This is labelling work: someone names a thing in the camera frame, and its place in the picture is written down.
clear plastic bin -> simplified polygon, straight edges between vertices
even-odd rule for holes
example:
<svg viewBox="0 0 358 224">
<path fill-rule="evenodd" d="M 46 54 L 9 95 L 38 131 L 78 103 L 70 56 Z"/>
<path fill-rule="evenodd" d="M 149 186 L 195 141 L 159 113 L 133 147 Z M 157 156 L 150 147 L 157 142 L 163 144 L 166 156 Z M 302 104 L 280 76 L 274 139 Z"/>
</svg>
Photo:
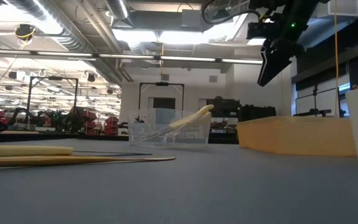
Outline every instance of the clear plastic bin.
<svg viewBox="0 0 358 224">
<path fill-rule="evenodd" d="M 169 128 L 170 123 L 193 114 L 163 108 L 131 111 L 128 113 L 129 143 L 153 148 L 206 147 L 211 119 L 204 119 L 202 123 L 184 128 L 175 134 L 165 133 L 153 139 L 142 142 L 137 141 L 148 134 Z"/>
</svg>

